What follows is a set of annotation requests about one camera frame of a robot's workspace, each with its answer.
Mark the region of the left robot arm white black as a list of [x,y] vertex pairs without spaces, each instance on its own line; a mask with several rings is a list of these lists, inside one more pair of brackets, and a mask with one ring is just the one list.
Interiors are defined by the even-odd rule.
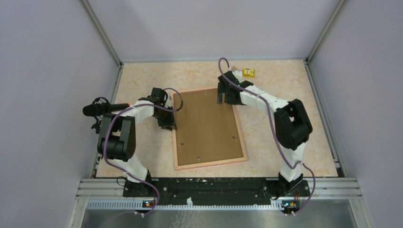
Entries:
[[163,130],[176,129],[174,113],[183,108],[183,99],[180,98],[180,106],[175,108],[168,91],[168,88],[154,87],[149,96],[139,98],[133,105],[125,104],[116,111],[104,114],[100,126],[98,152],[109,166],[125,175],[126,188],[140,196],[158,191],[152,184],[149,170],[135,154],[136,125],[153,117]]

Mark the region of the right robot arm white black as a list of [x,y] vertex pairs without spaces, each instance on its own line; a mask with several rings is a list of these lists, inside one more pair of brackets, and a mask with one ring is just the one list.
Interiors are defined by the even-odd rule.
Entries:
[[286,101],[242,81],[228,71],[218,77],[217,103],[252,106],[269,117],[270,129],[283,160],[279,191],[291,196],[303,180],[303,154],[313,131],[305,107],[299,99]]

